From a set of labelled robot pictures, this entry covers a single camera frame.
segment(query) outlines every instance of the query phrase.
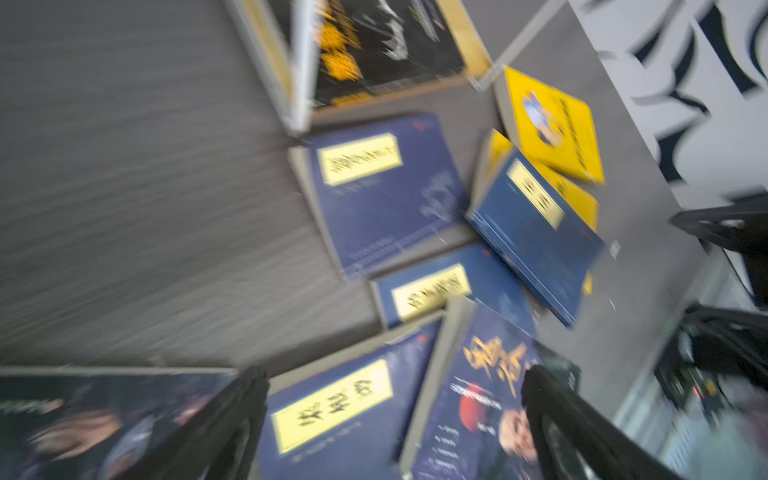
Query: gray fabric surface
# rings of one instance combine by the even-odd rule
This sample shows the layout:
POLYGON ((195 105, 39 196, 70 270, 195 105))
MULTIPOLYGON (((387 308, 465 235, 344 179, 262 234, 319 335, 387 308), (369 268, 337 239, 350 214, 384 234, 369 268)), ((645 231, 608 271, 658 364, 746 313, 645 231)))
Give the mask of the gray fabric surface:
MULTIPOLYGON (((508 41, 481 20, 484 37, 508 41)), ((1 363, 278 373, 379 330, 367 286, 333 272, 286 161, 295 141, 218 1, 13 0, 0 39, 1 363)), ((539 329, 611 415, 703 254, 667 225, 677 204, 570 8, 514 66, 594 113, 598 231, 621 252, 598 261, 574 331, 551 315, 539 329)), ((490 92, 323 123, 407 111, 438 113, 469 185, 499 126, 490 92)), ((393 263, 472 236, 457 227, 393 263)))

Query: stack of books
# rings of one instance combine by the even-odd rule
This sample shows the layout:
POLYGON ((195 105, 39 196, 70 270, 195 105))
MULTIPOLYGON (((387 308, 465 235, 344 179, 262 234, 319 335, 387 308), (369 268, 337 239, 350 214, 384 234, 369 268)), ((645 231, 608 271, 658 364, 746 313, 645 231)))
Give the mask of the stack of books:
MULTIPOLYGON (((536 340, 531 301, 575 324, 604 244, 597 201, 562 174, 604 177, 583 102, 511 69, 496 93, 507 137, 483 142, 469 193, 434 114, 290 149, 339 276, 369 281, 383 332, 270 380, 260 478, 541 477, 525 372, 540 363, 576 391, 580 370, 536 340), (381 274, 464 221, 480 238, 381 274)), ((115 478, 234 375, 0 370, 2 478, 115 478)))

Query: wall mural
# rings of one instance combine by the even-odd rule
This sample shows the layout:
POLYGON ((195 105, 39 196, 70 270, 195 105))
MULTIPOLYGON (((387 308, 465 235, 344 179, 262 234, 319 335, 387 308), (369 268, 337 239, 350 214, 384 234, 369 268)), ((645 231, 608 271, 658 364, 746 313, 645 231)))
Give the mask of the wall mural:
POLYGON ((767 0, 571 0, 683 208, 768 187, 767 0))

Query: yellow calligraphy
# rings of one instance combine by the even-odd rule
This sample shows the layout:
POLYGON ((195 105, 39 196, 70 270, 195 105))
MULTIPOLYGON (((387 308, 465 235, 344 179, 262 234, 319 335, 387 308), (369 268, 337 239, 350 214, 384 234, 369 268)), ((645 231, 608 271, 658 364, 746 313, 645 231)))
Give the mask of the yellow calligraphy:
POLYGON ((359 80, 362 78, 360 67, 355 58, 346 51, 334 50, 320 55, 328 75, 336 80, 359 80))
POLYGON ((547 219, 552 228, 557 230, 563 220, 563 210, 555 203, 554 199, 526 170, 520 160, 515 161, 507 171, 507 176, 518 189, 525 195, 528 201, 547 219))
POLYGON ((281 455, 392 398, 386 360, 368 366, 271 415, 281 455))
POLYGON ((460 263, 399 286, 392 291, 397 314, 402 321, 445 305, 451 295, 469 295, 467 273, 460 263))
POLYGON ((347 45, 360 48, 360 41, 344 11, 344 6, 339 0, 331 0, 324 9, 323 17, 325 21, 320 29, 318 44, 322 51, 320 59, 328 75, 342 81, 361 79, 360 66, 346 48, 347 45))
POLYGON ((515 382, 520 379, 522 365, 520 364, 528 347, 521 343, 511 352, 502 348, 502 340, 498 337, 483 343, 478 337, 472 337, 469 348, 464 348, 464 356, 473 369, 484 369, 491 378, 491 369, 496 369, 499 379, 509 383, 513 396, 517 396, 515 382))

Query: chinese characters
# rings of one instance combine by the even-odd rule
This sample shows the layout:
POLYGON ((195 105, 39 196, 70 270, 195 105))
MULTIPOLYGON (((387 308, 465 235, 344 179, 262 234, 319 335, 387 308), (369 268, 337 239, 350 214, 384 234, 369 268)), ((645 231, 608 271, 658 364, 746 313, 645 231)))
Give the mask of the chinese characters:
POLYGON ((491 369, 496 369, 496 374, 501 380, 509 383, 509 389, 513 396, 517 396, 515 382, 520 378, 522 365, 520 364, 528 347, 520 343, 511 352, 502 348, 502 340, 498 337, 483 343, 478 337, 472 337, 469 348, 464 348, 464 355, 473 369, 484 369, 491 378, 491 369))
POLYGON ((313 403, 310 407, 298 412, 299 426, 313 425, 315 421, 323 421, 323 415, 333 415, 345 412, 352 402, 364 399, 373 394, 373 381, 369 379, 356 380, 353 383, 354 394, 347 395, 347 389, 340 389, 326 398, 326 405, 320 402, 313 403))

